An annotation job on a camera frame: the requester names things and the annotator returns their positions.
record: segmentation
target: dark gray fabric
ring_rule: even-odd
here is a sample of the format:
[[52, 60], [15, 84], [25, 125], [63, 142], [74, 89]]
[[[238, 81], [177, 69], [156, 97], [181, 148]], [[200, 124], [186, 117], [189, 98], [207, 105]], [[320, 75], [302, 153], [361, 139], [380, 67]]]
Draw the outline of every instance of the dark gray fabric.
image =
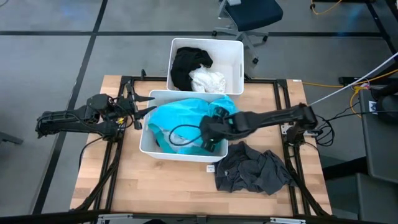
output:
[[265, 153], [250, 148], [246, 143], [230, 145], [228, 155], [215, 163], [217, 190], [233, 192], [247, 189], [271, 195], [283, 185], [295, 185], [284, 163], [272, 151]]

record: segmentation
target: electrical cord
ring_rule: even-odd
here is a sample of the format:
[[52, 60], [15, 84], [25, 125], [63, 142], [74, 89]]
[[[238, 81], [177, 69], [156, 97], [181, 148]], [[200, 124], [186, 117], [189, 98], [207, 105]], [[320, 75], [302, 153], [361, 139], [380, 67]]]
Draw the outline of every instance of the electrical cord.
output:
[[[325, 118], [323, 118], [323, 117], [321, 117], [321, 116], [319, 116], [319, 115], [317, 115], [317, 117], [319, 117], [319, 118], [321, 118], [325, 123], [326, 123], [326, 126], [324, 126], [324, 127], [322, 127], [322, 128], [320, 128], [319, 130], [323, 130], [323, 129], [325, 129], [325, 128], [330, 128], [330, 130], [325, 134], [325, 135], [319, 135], [319, 136], [317, 136], [316, 138], [315, 138], [315, 140], [316, 140], [316, 142], [317, 142], [317, 144], [318, 145], [320, 145], [320, 146], [324, 146], [324, 147], [328, 147], [328, 146], [331, 146], [332, 144], [333, 144], [333, 142], [334, 142], [334, 139], [335, 139], [335, 130], [333, 129], [333, 126], [331, 125], [331, 123], [330, 123], [330, 121], [333, 121], [333, 120], [336, 120], [336, 119], [338, 119], [338, 118], [344, 118], [344, 117], [347, 117], [347, 116], [352, 116], [352, 115], [361, 115], [361, 114], [369, 114], [369, 113], [391, 113], [391, 112], [393, 112], [393, 113], [398, 113], [398, 111], [369, 111], [369, 112], [361, 112], [361, 113], [351, 113], [351, 114], [344, 114], [344, 115], [336, 115], [336, 116], [334, 116], [333, 118], [330, 118], [330, 119], [325, 119]], [[320, 140], [322, 140], [322, 139], [325, 139], [327, 136], [329, 136], [331, 134], [331, 138], [330, 138], [330, 140], [329, 141], [326, 141], [326, 142], [320, 142]]]
[[87, 128], [90, 128], [92, 130], [95, 131], [95, 133], [99, 134], [100, 136], [103, 136], [103, 133], [99, 132], [98, 130], [96, 130], [95, 128], [91, 127], [90, 125], [88, 125], [87, 123], [85, 123], [82, 119], [80, 119], [78, 116], [74, 115], [73, 113], [66, 113], [69, 115], [72, 115], [74, 118], [76, 118], [82, 125], [86, 126]]
[[[335, 115], [334, 117], [332, 117], [332, 118], [335, 118], [335, 117], [337, 117], [337, 116], [339, 116], [339, 115], [345, 113], [346, 111], [348, 111], [349, 109], [351, 109], [351, 107], [353, 107], [353, 106], [350, 106], [350, 107], [345, 108], [344, 111], [342, 111], [342, 112], [336, 114], [336, 115]], [[319, 126], [319, 128], [322, 128], [325, 124], [326, 124], [326, 122], [324, 122], [321, 126]]]
[[313, 86], [320, 86], [320, 87], [329, 87], [329, 88], [342, 88], [343, 85], [325, 85], [325, 84], [318, 84], [318, 83], [309, 83], [309, 82], [302, 82], [304, 85], [313, 85]]
[[193, 143], [194, 141], [198, 140], [198, 139], [202, 136], [202, 134], [200, 134], [200, 135], [199, 135], [198, 137], [196, 137], [195, 139], [192, 139], [191, 141], [186, 142], [186, 143], [182, 143], [182, 144], [174, 143], [174, 142], [172, 141], [172, 134], [173, 134], [173, 132], [174, 132], [177, 128], [181, 128], [181, 127], [191, 127], [191, 128], [198, 128], [198, 129], [200, 129], [199, 126], [192, 125], [192, 124], [180, 124], [180, 125], [177, 125], [176, 127], [174, 127], [174, 128], [171, 130], [171, 132], [170, 132], [170, 134], [169, 134], [169, 142], [170, 142], [173, 146], [187, 146], [187, 145]]
[[336, 7], [339, 3], [341, 3], [343, 0], [339, 0], [338, 2], [336, 2], [334, 5], [332, 5], [332, 7], [330, 7], [329, 9], [327, 9], [327, 10], [325, 10], [325, 11], [323, 11], [323, 12], [317, 12], [317, 11], [315, 11], [315, 4], [313, 3], [313, 0], [311, 0], [311, 6], [310, 6], [310, 8], [312, 9], [312, 12], [315, 14], [315, 15], [322, 15], [322, 14], [325, 14], [325, 13], [327, 13], [328, 11], [330, 11], [330, 10], [332, 10], [334, 7]]
[[369, 114], [369, 113], [398, 113], [398, 111], [368, 111], [368, 112], [352, 113], [352, 114], [345, 114], [345, 115], [337, 116], [335, 118], [329, 119], [328, 121], [333, 121], [338, 118], [344, 118], [344, 117], [352, 116], [352, 115], [356, 115], [356, 114]]
[[358, 94], [358, 91], [355, 91], [354, 94], [352, 95], [351, 99], [349, 99], [349, 105], [350, 105], [351, 111], [352, 111], [353, 113], [356, 113], [355, 110], [354, 110], [354, 106], [353, 106], [353, 100], [354, 100], [354, 97], [355, 97], [357, 94]]
[[314, 149], [316, 149], [319, 152], [318, 148], [316, 146], [314, 146], [312, 143], [304, 142], [304, 144], [308, 144], [308, 145], [312, 146]]
[[318, 148], [316, 146], [314, 146], [313, 144], [306, 142], [306, 141], [304, 142], [304, 144], [309, 144], [310, 146], [314, 147], [319, 152]]
[[[320, 146], [324, 146], [324, 147], [329, 147], [333, 144], [333, 142], [335, 141], [335, 130], [333, 129], [333, 126], [331, 125], [331, 123], [326, 120], [324, 117], [317, 115], [317, 117], [321, 118], [322, 121], [324, 121], [326, 123], [326, 126], [320, 128], [319, 130], [323, 132], [324, 129], [326, 128], [330, 128], [330, 130], [324, 135], [322, 136], [319, 135], [317, 137], [315, 137], [315, 141], [318, 145]], [[322, 139], [325, 139], [327, 136], [329, 136], [331, 134], [331, 138], [329, 141], [325, 141], [325, 142], [320, 142]]]
[[[120, 106], [119, 104], [117, 104], [117, 103], [115, 103], [115, 102], [113, 102], [113, 103], [114, 103], [115, 106], [117, 106], [118, 108], [121, 108], [126, 114], [128, 114], [128, 115], [130, 116], [130, 118], [131, 118], [130, 124], [127, 125], [126, 127], [124, 127], [123, 129], [130, 128], [130, 127], [132, 126], [132, 124], [134, 123], [134, 119], [132, 118], [132, 115], [129, 114], [129, 112], [128, 112], [126, 109], [124, 109], [122, 106]], [[123, 121], [123, 124], [125, 124], [125, 123], [127, 123], [127, 117], [125, 117], [125, 119], [124, 119], [124, 121]]]
[[333, 92], [333, 93], [331, 93], [331, 94], [329, 94], [329, 95], [327, 95], [327, 96], [324, 96], [323, 98], [320, 98], [319, 100], [317, 100], [317, 101], [311, 103], [309, 106], [312, 106], [312, 105], [314, 105], [314, 104], [316, 104], [316, 103], [319, 103], [319, 102], [321, 102], [321, 101], [323, 101], [323, 100], [325, 100], [325, 99], [327, 99], [327, 98], [329, 98], [329, 97], [331, 97], [331, 96], [333, 96], [333, 95], [335, 95], [335, 94], [337, 94], [337, 93], [339, 93], [339, 92], [341, 92], [341, 91], [343, 91], [343, 90], [349, 88], [351, 85], [355, 85], [355, 84], [359, 83], [361, 80], [363, 80], [363, 79], [365, 79], [366, 77], [372, 75], [376, 70], [378, 70], [378, 69], [381, 68], [383, 65], [385, 65], [386, 63], [388, 63], [389, 61], [391, 61], [392, 59], [394, 59], [394, 57], [396, 57], [397, 55], [398, 55], [398, 53], [395, 53], [395, 54], [394, 54], [393, 56], [391, 56], [389, 59], [387, 59], [386, 61], [384, 61], [383, 63], [381, 63], [379, 66], [377, 66], [375, 69], [373, 69], [372, 71], [370, 71], [368, 74], [366, 74], [366, 75], [364, 75], [363, 77], [359, 78], [359, 79], [356, 80], [355, 82], [353, 82], [353, 83], [351, 83], [351, 84], [349, 84], [349, 85], [347, 85], [347, 86], [345, 86], [345, 87], [343, 87], [343, 88], [341, 88], [341, 89], [339, 89], [339, 90], [337, 90], [337, 91], [335, 91], [335, 92]]
[[[366, 80], [366, 81], [363, 81], [363, 82], [359, 82], [359, 83], [357, 83], [357, 85], [363, 84], [363, 83], [369, 83], [369, 84], [370, 84], [371, 81], [378, 80], [378, 79], [380, 79], [380, 78], [383, 78], [383, 77], [386, 77], [386, 76], [388, 76], [388, 75], [391, 75], [391, 74], [393, 74], [393, 73], [395, 73], [395, 72], [398, 72], [398, 69], [395, 69], [395, 70], [393, 70], [393, 71], [391, 71], [391, 72], [388, 72], [388, 73], [386, 73], [386, 74], [380, 75], [380, 76], [378, 76], [378, 77], [374, 77], [374, 78], [371, 78], [371, 79], [369, 79], [369, 80]], [[330, 87], [330, 88], [343, 88], [343, 87], [344, 87], [343, 85], [326, 85], [326, 84], [310, 83], [310, 82], [302, 82], [302, 83], [303, 83], [304, 85], [313, 85], [313, 86]]]
[[83, 159], [83, 153], [84, 153], [85, 149], [87, 148], [87, 146], [93, 144], [94, 142], [96, 142], [96, 141], [98, 141], [98, 140], [100, 140], [100, 139], [102, 139], [102, 137], [99, 137], [98, 139], [92, 140], [91, 142], [87, 143], [87, 144], [83, 147], [83, 149], [81, 149], [80, 157], [79, 157], [79, 169], [80, 169], [80, 165], [81, 165], [81, 160]]

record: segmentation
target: clothing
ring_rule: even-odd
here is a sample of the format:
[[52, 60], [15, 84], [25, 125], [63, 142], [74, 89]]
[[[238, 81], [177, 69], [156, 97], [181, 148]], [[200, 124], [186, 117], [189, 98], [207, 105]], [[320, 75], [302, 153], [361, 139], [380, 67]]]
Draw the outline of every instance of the clothing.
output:
[[189, 72], [200, 68], [200, 65], [210, 68], [213, 60], [206, 50], [191, 47], [181, 47], [177, 50], [170, 76], [175, 87], [182, 91], [192, 91]]
[[[222, 107], [230, 114], [238, 112], [235, 104], [228, 96], [223, 96], [211, 103], [198, 98], [190, 98], [171, 102], [157, 107], [150, 114], [148, 128], [151, 129], [160, 148], [166, 153], [189, 155], [212, 155], [213, 153], [202, 149], [202, 138], [198, 138], [187, 146], [175, 146], [169, 142], [171, 130], [181, 124], [199, 127], [204, 116], [213, 116], [217, 107]], [[177, 128], [171, 138], [175, 144], [182, 144], [200, 136], [199, 128], [182, 126]]]
[[220, 72], [209, 72], [200, 67], [189, 73], [192, 78], [192, 90], [201, 93], [224, 93], [225, 77]]
[[217, 190], [247, 189], [271, 195], [283, 185], [295, 185], [284, 163], [272, 151], [260, 153], [246, 143], [230, 145], [228, 155], [215, 163]]

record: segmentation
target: white storage bin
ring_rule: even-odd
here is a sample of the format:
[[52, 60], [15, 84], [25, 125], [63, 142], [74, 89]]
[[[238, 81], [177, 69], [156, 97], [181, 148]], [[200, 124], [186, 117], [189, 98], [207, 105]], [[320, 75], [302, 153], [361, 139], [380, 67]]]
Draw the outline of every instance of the white storage bin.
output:
[[167, 89], [178, 90], [173, 84], [170, 71], [177, 50], [181, 47], [194, 47], [206, 50], [213, 60], [211, 72], [220, 72], [225, 76], [225, 94], [234, 98], [243, 93], [243, 44], [234, 40], [175, 38], [170, 51], [169, 70], [167, 71]]
[[[154, 100], [148, 101], [147, 107], [160, 106], [174, 101], [184, 100], [187, 98], [199, 98], [211, 103], [219, 98], [224, 97], [224, 94], [217, 93], [197, 93], [192, 91], [168, 91], [168, 90], [152, 90], [149, 96], [154, 97]], [[139, 143], [139, 150], [156, 159], [171, 159], [177, 161], [192, 161], [192, 162], [217, 162], [224, 158], [228, 153], [228, 141], [222, 140], [221, 147], [214, 153], [214, 156], [196, 156], [196, 155], [183, 155], [164, 153], [162, 149], [156, 145], [155, 135], [148, 128], [148, 120], [151, 114], [156, 109], [149, 112], [144, 119], [142, 128], [141, 140]]]

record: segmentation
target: wooden tabletop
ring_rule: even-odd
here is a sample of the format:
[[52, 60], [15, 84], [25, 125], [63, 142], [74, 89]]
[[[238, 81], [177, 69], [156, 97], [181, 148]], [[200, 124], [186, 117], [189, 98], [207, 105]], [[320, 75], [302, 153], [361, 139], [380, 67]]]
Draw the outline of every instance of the wooden tabletop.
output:
[[[101, 93], [116, 97], [121, 76], [106, 75]], [[306, 103], [301, 82], [288, 80], [292, 105]], [[274, 89], [270, 84], [245, 83], [244, 93], [235, 101], [243, 111], [263, 113], [276, 110]], [[165, 90], [166, 82], [136, 82], [135, 91], [142, 96], [151, 90]], [[280, 89], [284, 105], [283, 92]], [[138, 103], [139, 109], [146, 108], [146, 102]], [[98, 135], [90, 134], [88, 141]], [[139, 150], [141, 131], [126, 130], [123, 150], [114, 190], [111, 210], [129, 213], [173, 213], [208, 215], [256, 215], [291, 216], [292, 208], [287, 186], [273, 195], [241, 190], [233, 193], [217, 191], [213, 173], [206, 172], [206, 163], [182, 162], [154, 159]], [[282, 140], [279, 126], [258, 129], [243, 139], [260, 152], [272, 150], [282, 160]], [[306, 141], [315, 144], [314, 139]], [[106, 142], [99, 141], [86, 148], [78, 174], [70, 208], [79, 206], [97, 184]], [[318, 152], [311, 146], [300, 147], [305, 183], [322, 208], [331, 214]], [[301, 194], [296, 189], [298, 210], [303, 213]], [[106, 200], [104, 188], [101, 208]]]

